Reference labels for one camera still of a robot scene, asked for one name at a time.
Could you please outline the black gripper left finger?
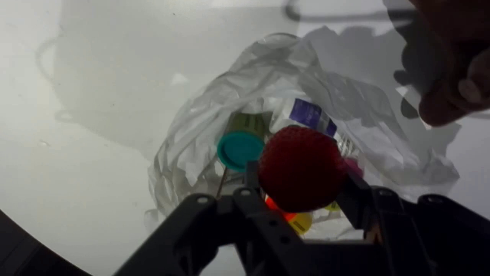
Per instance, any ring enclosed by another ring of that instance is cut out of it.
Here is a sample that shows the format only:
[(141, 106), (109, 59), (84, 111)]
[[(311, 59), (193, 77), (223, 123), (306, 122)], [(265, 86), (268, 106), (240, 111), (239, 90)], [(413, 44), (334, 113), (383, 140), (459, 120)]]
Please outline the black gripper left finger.
[(297, 240), (297, 234), (288, 223), (265, 205), (265, 197), (259, 186), (259, 165), (256, 162), (246, 165), (245, 183), (233, 192), (233, 198), (239, 212), (262, 240)]

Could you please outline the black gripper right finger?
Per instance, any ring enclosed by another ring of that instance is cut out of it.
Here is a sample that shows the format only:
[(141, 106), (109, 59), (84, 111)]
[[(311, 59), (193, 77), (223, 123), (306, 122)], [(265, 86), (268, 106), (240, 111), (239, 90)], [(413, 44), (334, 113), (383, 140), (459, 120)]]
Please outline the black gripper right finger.
[(378, 200), (396, 200), (398, 195), (386, 188), (369, 186), (363, 178), (349, 174), (335, 201), (354, 229), (369, 231), (375, 221)]

